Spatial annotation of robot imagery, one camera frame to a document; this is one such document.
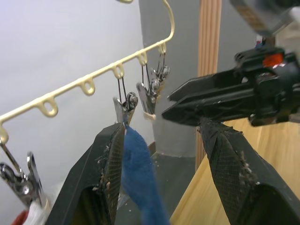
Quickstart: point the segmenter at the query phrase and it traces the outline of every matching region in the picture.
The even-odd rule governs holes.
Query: blue cloth
[[[143,137],[130,127],[124,139],[121,183],[142,212],[143,225],[169,225],[158,192],[150,152]]]

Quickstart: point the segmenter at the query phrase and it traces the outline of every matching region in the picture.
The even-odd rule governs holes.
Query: gray wall
[[[100,69],[143,47],[139,2],[115,0],[31,0],[0,3],[0,114]],[[127,93],[141,80],[138,60],[124,64]],[[4,124],[7,146],[26,170],[33,151],[45,190],[66,178],[96,134],[113,124],[112,72],[95,79],[92,97],[80,88],[57,97],[58,115],[46,118],[34,109]],[[139,104],[131,121],[150,144],[152,125]],[[0,162],[8,162],[0,150]],[[23,205],[0,179],[0,219],[9,225]]]
[[[233,68],[235,54],[254,48],[255,37],[229,0],[222,0],[218,72]]]
[[[171,73],[157,104],[157,120],[153,124],[157,151],[172,156],[195,156],[195,128],[178,125],[161,118],[172,105],[167,96],[190,78],[197,76],[199,1],[168,1],[175,17],[175,35],[167,43],[166,64]],[[140,0],[144,46],[149,46],[170,34],[168,13],[162,0]],[[157,67],[158,50],[147,54],[149,65]]]

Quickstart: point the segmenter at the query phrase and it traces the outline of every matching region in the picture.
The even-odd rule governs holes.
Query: orange component
[[[277,53],[274,55],[266,55],[264,61],[262,62],[264,67],[273,67],[283,62],[283,54]]]

